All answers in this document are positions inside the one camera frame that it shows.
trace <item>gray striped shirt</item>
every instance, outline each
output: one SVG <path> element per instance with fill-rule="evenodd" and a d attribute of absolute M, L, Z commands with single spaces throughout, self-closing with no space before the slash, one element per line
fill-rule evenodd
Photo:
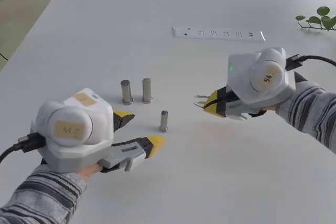
<path fill-rule="evenodd" d="M 336 153 L 336 94 L 296 77 L 296 94 L 278 106 L 277 114 Z M 0 209 L 0 224 L 68 223 L 85 187 L 76 173 L 56 174 L 41 165 Z"/>

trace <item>electrical outlet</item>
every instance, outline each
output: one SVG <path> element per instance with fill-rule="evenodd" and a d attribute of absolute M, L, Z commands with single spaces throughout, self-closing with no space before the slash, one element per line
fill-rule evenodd
<path fill-rule="evenodd" d="M 265 41 L 261 31 L 235 30 L 229 28 L 195 28 L 195 27 L 174 27 L 174 37 L 193 39 L 224 39 L 236 41 Z"/>

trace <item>hand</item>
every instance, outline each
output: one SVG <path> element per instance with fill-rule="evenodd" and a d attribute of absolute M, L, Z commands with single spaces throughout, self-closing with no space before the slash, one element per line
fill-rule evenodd
<path fill-rule="evenodd" d="M 87 181 L 95 173 L 99 173 L 103 167 L 99 164 L 90 165 L 83 170 L 77 172 L 77 174 L 84 180 Z"/>
<path fill-rule="evenodd" d="M 269 107 L 262 108 L 262 110 L 274 110 L 274 111 L 276 111 L 278 106 L 279 106 L 278 104 L 275 104 L 275 105 L 272 105 L 272 106 L 269 106 Z"/>

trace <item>green leaf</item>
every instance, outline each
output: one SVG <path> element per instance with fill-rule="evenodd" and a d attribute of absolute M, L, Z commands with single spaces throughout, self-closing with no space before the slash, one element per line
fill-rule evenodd
<path fill-rule="evenodd" d="M 321 18 L 322 25 L 329 31 L 336 25 L 336 19 L 330 18 L 329 16 L 324 16 Z"/>
<path fill-rule="evenodd" d="M 330 9 L 329 7 L 326 7 L 326 6 L 321 6 L 317 9 L 317 14 L 320 15 L 320 16 L 325 16 L 325 15 L 328 15 L 329 12 L 330 12 Z"/>
<path fill-rule="evenodd" d="M 297 21 L 301 21 L 301 20 L 304 20 L 306 17 L 302 16 L 302 15 L 299 15 L 299 16 L 296 16 L 295 19 Z"/>
<path fill-rule="evenodd" d="M 312 23 L 312 24 L 318 24 L 318 25 L 321 24 L 321 20 L 318 17 L 316 17 L 316 16 L 310 17 L 307 22 L 308 23 Z"/>

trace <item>yellow fingertip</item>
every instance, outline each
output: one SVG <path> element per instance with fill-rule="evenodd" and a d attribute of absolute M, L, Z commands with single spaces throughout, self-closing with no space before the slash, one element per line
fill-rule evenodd
<path fill-rule="evenodd" d="M 113 110 L 113 112 L 122 118 L 126 115 L 133 115 L 133 113 L 131 112 L 120 111 L 120 110 Z"/>
<path fill-rule="evenodd" d="M 214 101 L 214 100 L 216 100 L 216 99 L 217 99 L 217 90 L 214 91 L 214 92 L 210 95 L 210 97 L 206 100 L 206 102 L 204 103 L 204 105 L 207 105 L 208 103 L 210 103 L 210 102 L 212 102 L 212 101 Z M 219 115 L 219 114 L 216 113 L 216 111 L 217 111 L 217 103 L 212 104 L 212 105 L 206 107 L 206 108 L 203 109 L 203 110 L 204 110 L 205 112 L 207 112 L 207 113 L 210 113 L 211 115 L 216 115 L 216 116 L 219 116 L 220 118 L 224 118 L 224 116 Z"/>
<path fill-rule="evenodd" d="M 148 136 L 147 138 L 153 144 L 152 151 L 148 156 L 150 158 L 164 145 L 166 138 L 163 136 Z"/>

